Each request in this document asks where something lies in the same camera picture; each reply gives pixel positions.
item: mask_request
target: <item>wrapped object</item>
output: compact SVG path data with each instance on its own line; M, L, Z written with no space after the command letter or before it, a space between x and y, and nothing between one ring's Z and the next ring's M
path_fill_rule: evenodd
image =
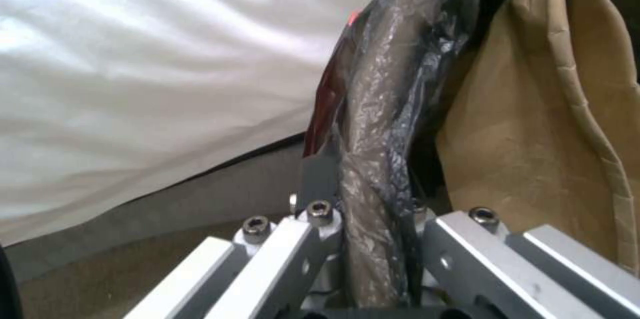
M407 304L418 291L411 145L417 128L431 128L434 148L447 74L468 44L480 43L502 1L373 0L322 76L305 153L330 146L338 157L350 293L360 307Z

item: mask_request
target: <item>bolt head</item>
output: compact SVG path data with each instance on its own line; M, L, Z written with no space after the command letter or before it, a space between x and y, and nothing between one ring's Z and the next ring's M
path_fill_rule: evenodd
M272 226L266 216L252 216L242 223L242 235L249 244L262 244L271 233Z
M472 208L469 210L469 217L493 234L496 234L500 225L498 214L488 207L478 206Z
M316 200L307 205L306 217L316 228L327 226L334 219L334 206L326 200Z

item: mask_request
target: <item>tan fabric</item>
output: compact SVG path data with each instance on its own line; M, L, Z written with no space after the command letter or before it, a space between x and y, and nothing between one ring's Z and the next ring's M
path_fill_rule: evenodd
M507 0L438 134L454 208L549 223L638 275L635 78L609 0Z

